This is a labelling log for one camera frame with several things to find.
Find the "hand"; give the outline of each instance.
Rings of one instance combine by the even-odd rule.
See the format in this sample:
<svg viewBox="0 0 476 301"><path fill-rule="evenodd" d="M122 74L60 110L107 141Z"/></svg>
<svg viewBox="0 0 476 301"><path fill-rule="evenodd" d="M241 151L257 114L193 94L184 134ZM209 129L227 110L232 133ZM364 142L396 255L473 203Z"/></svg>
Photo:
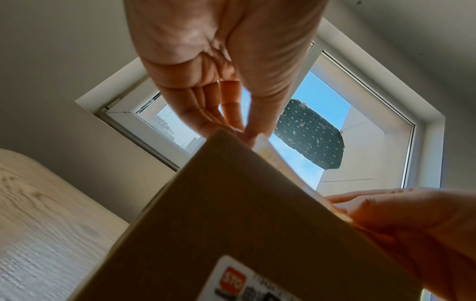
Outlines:
<svg viewBox="0 0 476 301"><path fill-rule="evenodd" d="M233 127L254 141L272 134L326 3L125 0L125 8L135 48L177 115L204 137ZM246 129L242 85L252 98Z"/></svg>
<svg viewBox="0 0 476 301"><path fill-rule="evenodd" d="M476 300L476 195L442 190L381 190L331 196L370 230L392 233L387 253L447 300Z"/></svg>

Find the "wooden table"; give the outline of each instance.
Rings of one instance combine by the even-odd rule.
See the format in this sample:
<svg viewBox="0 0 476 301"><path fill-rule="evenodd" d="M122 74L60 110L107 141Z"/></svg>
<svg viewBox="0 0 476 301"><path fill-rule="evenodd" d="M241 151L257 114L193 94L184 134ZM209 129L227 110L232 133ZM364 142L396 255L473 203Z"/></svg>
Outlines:
<svg viewBox="0 0 476 301"><path fill-rule="evenodd" d="M36 161L0 149L0 300L64 300L127 223Z"/></svg>

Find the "light wood surface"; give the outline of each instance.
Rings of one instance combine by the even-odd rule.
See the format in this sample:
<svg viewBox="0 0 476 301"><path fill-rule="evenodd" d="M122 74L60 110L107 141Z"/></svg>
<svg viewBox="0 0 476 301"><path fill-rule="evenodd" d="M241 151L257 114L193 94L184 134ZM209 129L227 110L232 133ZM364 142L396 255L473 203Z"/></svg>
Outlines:
<svg viewBox="0 0 476 301"><path fill-rule="evenodd" d="M0 300L66 299L126 228L36 161L0 149Z"/></svg>

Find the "sloped ceiling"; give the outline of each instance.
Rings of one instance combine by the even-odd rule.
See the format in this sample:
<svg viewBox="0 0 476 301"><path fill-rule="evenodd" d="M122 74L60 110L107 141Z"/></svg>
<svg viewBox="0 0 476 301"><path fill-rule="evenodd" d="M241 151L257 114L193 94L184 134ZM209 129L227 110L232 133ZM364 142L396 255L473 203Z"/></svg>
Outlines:
<svg viewBox="0 0 476 301"><path fill-rule="evenodd" d="M341 0L476 108L475 0Z"/></svg>

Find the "cardboard box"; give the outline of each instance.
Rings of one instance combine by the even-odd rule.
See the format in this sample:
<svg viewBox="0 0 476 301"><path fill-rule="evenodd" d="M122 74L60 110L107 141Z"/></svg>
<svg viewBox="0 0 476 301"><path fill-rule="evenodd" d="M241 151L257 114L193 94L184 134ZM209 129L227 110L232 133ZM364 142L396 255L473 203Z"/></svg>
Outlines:
<svg viewBox="0 0 476 301"><path fill-rule="evenodd" d="M250 277L253 271L264 278ZM250 288L252 281L259 283ZM193 301L207 290L213 297L200 300L297 300L274 284L305 301L415 301L421 294L371 242L220 132L71 300ZM257 292L263 287L270 292Z"/></svg>

